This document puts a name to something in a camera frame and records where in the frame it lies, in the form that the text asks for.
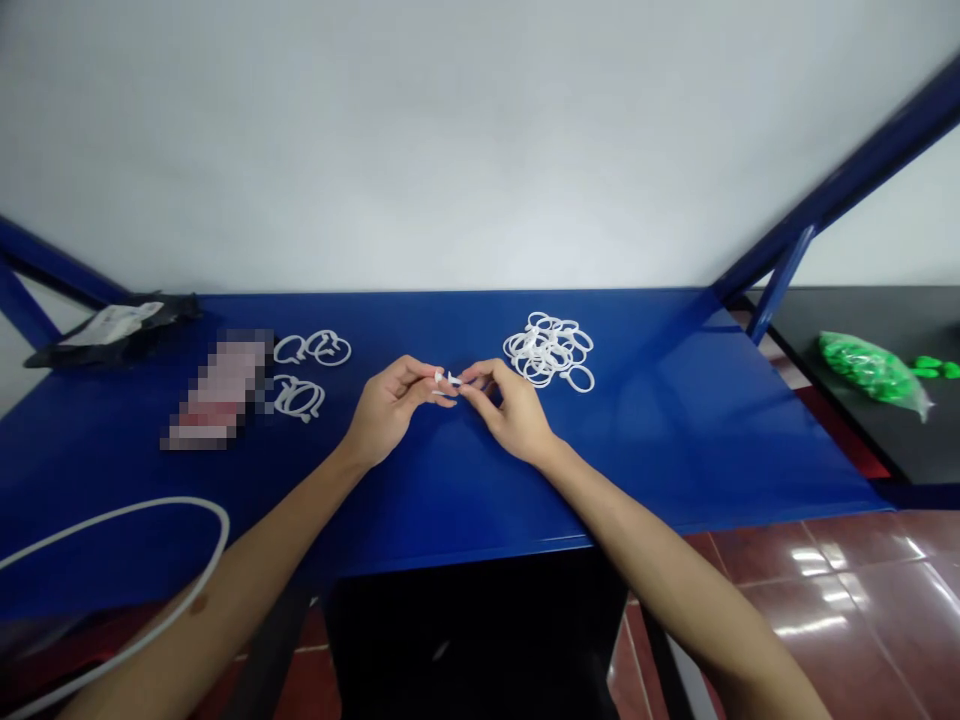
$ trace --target forearm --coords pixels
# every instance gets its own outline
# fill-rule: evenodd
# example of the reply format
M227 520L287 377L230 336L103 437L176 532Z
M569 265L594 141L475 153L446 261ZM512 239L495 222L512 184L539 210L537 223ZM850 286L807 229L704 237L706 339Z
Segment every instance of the forearm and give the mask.
M186 613L142 652L83 690L60 717L187 717L256 630L364 472L345 453L334 451L224 553ZM159 617L176 607L183 594Z
M724 700L752 695L747 701L732 698L742 716L767 709L783 718L829 717L764 618L659 518L562 441L540 470L577 511L644 607L714 671L725 686Z

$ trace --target white plastic hose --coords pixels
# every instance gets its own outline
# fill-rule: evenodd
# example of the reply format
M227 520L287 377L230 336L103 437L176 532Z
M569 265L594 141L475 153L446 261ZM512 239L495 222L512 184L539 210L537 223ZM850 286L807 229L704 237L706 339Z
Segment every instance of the white plastic hose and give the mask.
M217 563L220 562L220 556L223 555L223 550L227 546L227 537L230 535L230 516L227 515L227 511L222 507L214 502L210 502L209 500L204 500L203 498L186 496L158 498L156 500L148 500L146 502L128 505L127 507L120 508L119 510L111 510L103 515L97 515L89 520L84 520L82 523L77 523L73 527L68 527L66 530L61 530L60 532L51 535L48 538L44 538L39 542L35 542L33 545L25 547L23 550L15 552L13 555L0 560L0 571L3 571L18 560L23 560L23 558L27 557L28 555L32 555L37 550L41 550L48 545L53 545L55 542L63 540L66 537L70 537L74 533L78 533L81 530L86 530L87 528L93 527L94 525L99 525L107 520L120 517L121 515L129 515L130 513L137 512L138 510L146 510L147 508L159 507L160 505L196 505L197 507L202 507L209 510L220 520L220 537L217 539L217 545L213 550L213 555L210 558L210 562L207 563L207 567L204 568L203 573L194 584L193 589L187 593L187 596L183 599L183 602L180 603L180 605L177 606L177 609L170 613L170 615L168 615L163 622L157 625L142 638L137 640L137 642L128 647L126 650L114 655L105 663L95 667L90 672L71 680L66 685L62 685L53 692L48 693L41 698L37 698L33 702L24 705L18 710L15 710L10 715L7 715L4 720L24 720L31 715L35 715L41 710L45 710L54 703L60 702L68 695L75 693L80 688L85 687L94 680L106 675L115 667L123 662L126 662L138 652L143 650L143 648L145 648L147 645L156 640L160 633L170 627L176 621L176 619L183 614L184 610L190 607L193 601L196 600L197 596L203 591L204 586L206 586L207 582L210 580L210 576L213 575L213 571L216 570Z

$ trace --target green plastic parts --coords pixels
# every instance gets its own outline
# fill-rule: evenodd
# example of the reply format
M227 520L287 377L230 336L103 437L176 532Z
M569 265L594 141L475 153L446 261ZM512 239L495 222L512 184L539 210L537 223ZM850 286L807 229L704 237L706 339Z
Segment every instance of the green plastic parts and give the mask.
M933 403L917 376L937 377L940 374L937 368L941 365L944 366L944 373L947 372L946 365L926 356L923 363L918 362L915 368L908 368L892 352L843 333L821 332L820 352L835 373L856 385L867 396L879 402L915 410L923 422L926 422Z
M929 355L921 355L913 361L913 374L917 377L945 377L947 380L960 378L960 365L955 362L943 362Z
M913 366L915 368L936 368L940 367L941 365L943 365L942 360L937 360L929 355L921 355L913 361Z
M820 352L835 373L874 400L896 403L913 392L913 373L900 358L858 337L822 333Z

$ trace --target green plastic bag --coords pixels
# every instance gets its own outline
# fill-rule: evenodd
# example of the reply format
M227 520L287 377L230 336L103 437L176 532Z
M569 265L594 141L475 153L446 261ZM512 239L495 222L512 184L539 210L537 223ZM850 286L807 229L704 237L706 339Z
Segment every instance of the green plastic bag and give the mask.
M820 333L820 352L827 365L869 397L909 408L927 421L930 397L916 375L896 355L854 335Z

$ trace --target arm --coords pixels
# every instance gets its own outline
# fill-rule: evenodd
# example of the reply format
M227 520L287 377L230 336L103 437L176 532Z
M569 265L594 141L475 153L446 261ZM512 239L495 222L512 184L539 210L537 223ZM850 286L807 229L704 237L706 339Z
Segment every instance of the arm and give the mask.
M371 378L336 450L224 553L193 607L142 652L83 689L61 720L187 717L269 612L350 491L403 438L414 410L423 403L455 404L431 394L437 369L404 357ZM457 394L445 380L440 389Z
M766 620L679 535L553 434L530 383L502 360L477 363L461 380L461 395L497 441L543 473L644 607L705 667L731 717L830 717ZM489 399L494 387L499 408Z

